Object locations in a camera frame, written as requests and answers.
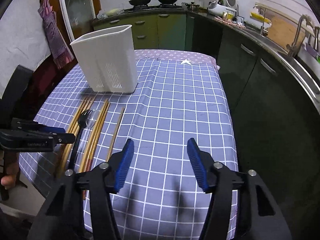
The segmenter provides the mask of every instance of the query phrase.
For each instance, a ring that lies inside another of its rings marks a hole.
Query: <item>saucepan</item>
[[[177,0],[158,0],[162,4],[174,4]]]
[[[130,0],[129,1],[129,3],[133,6],[147,5],[150,2],[151,0]]]
[[[191,11],[198,11],[200,6],[199,4],[195,4],[195,2],[185,3],[185,5],[187,9]]]

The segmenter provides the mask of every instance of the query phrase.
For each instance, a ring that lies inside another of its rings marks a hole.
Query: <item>blue checkered tablecloth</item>
[[[125,107],[113,152],[121,150],[131,138],[135,154],[124,187],[112,195],[121,237],[198,239],[210,194],[204,194],[197,186],[187,155],[187,140],[195,138],[201,150],[237,171],[231,117],[218,71],[211,63],[188,65],[158,59],[139,59],[137,70],[139,82],[132,94],[97,93],[77,65],[54,89],[35,120],[67,129],[85,95],[97,94],[92,109],[101,109],[109,98],[111,106],[94,167],[105,161],[121,108]],[[76,169],[85,143],[83,138]],[[56,153],[20,154],[21,171],[44,196],[54,183],[56,159]],[[228,239],[234,236],[236,206],[234,191]],[[92,230],[89,195],[84,201],[84,221],[86,228]]]

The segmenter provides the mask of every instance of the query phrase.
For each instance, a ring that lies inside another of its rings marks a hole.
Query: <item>metal screw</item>
[[[257,175],[257,172],[255,170],[248,170],[248,173],[250,176],[254,177]]]
[[[215,163],[213,164],[213,166],[214,166],[216,169],[221,169],[221,168],[223,167],[223,164],[220,163],[220,162],[215,162]]]
[[[73,174],[73,170],[66,170],[66,172],[64,173],[64,175],[66,176],[71,176]]]
[[[100,167],[100,169],[105,170],[106,168],[109,167],[109,164],[108,164],[108,163],[101,163],[101,164],[99,165],[99,167]]]

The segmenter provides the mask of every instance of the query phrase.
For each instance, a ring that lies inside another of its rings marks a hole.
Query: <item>cutting board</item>
[[[268,29],[268,38],[280,45],[286,51],[289,51],[286,46],[287,44],[292,44],[297,32],[297,25],[281,16],[273,16],[271,22],[272,26]],[[304,30],[300,31],[298,46],[300,46],[305,37]]]

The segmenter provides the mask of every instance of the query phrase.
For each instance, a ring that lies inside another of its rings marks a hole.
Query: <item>glass door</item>
[[[92,0],[60,0],[60,5],[70,41],[91,31],[95,18]]]

